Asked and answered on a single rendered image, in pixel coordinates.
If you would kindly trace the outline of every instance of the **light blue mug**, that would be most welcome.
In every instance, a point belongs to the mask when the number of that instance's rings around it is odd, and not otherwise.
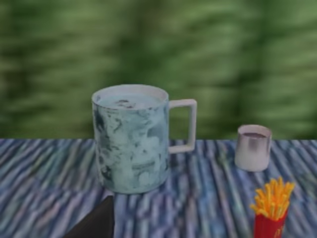
[[[104,88],[92,96],[96,158],[102,185],[118,193],[157,188],[169,174],[169,154],[195,148],[197,102],[168,100],[141,84]],[[169,109],[189,107],[188,144],[169,146]]]

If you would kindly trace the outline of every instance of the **silver cup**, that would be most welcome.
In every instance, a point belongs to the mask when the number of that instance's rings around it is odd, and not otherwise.
[[[269,163],[271,138],[271,130],[264,126],[240,126],[234,159],[236,166],[251,172],[265,170]]]

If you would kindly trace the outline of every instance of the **red fries box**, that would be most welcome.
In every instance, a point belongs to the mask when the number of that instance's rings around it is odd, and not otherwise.
[[[256,215],[254,222],[254,238],[281,238],[287,210],[283,217],[274,221],[262,214]]]

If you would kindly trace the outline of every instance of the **green foliage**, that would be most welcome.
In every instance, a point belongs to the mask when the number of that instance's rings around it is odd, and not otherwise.
[[[91,95],[115,84],[198,101],[198,138],[259,123],[317,136],[317,2],[3,0],[0,137],[92,137]],[[171,111],[185,138],[187,111]]]

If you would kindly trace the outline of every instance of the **striped surface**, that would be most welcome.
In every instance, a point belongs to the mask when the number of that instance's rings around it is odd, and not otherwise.
[[[296,182],[284,237],[316,237],[317,141],[273,142],[263,173],[237,169],[234,146],[197,141],[159,189],[116,195],[115,237],[252,237],[254,190],[278,176]],[[0,238],[62,237],[111,194],[95,169],[93,140],[0,140]]]

